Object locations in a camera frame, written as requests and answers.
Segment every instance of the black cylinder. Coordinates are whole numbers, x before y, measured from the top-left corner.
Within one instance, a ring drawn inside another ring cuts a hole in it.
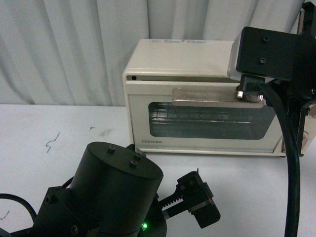
[[[136,237],[163,178],[146,157],[121,146],[90,143],[71,183],[78,208],[99,220],[98,236]]]

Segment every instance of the curtain fold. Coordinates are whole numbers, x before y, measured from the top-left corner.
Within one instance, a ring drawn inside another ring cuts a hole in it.
[[[0,103],[123,106],[139,39],[235,40],[245,26],[295,34],[303,2],[0,0]]]

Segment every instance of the white tabletop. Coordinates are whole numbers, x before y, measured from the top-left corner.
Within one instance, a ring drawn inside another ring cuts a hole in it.
[[[129,145],[125,107],[0,105],[0,193],[20,196],[38,212],[48,187],[61,186],[74,175],[86,145],[93,141]],[[316,236],[315,152],[316,141],[301,158],[300,237]],[[147,157],[164,172],[161,198],[174,192],[178,178],[199,168],[221,212],[221,220],[204,229],[183,212],[167,220],[168,237],[284,236],[286,158]],[[0,200],[1,228],[13,232],[31,226],[24,207]]]

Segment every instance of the white toaster oven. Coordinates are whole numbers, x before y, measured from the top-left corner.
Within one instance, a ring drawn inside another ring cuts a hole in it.
[[[123,73],[130,140],[144,152],[285,156],[272,107],[238,99],[233,41],[142,39]],[[316,134],[305,119],[301,153]]]

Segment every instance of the black cord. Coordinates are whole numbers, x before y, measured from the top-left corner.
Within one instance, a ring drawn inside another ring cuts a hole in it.
[[[73,177],[72,178],[70,178],[69,180],[67,180],[67,182],[66,183],[64,183],[63,185],[62,185],[62,187],[65,189],[65,188],[67,188],[70,184],[71,184],[71,182],[73,181]]]
[[[295,134],[278,94],[266,84],[260,83],[255,84],[255,86],[274,108],[282,129],[288,166],[287,214],[284,236],[296,237],[300,216],[300,161]]]
[[[35,221],[35,218],[37,217],[36,212],[34,211],[32,206],[27,201],[25,201],[23,198],[18,197],[16,195],[12,195],[12,194],[0,194],[0,199],[8,199],[8,200],[12,200],[12,201],[16,201],[16,202],[20,203],[21,205],[23,205],[27,209],[27,211],[31,215],[33,222]]]

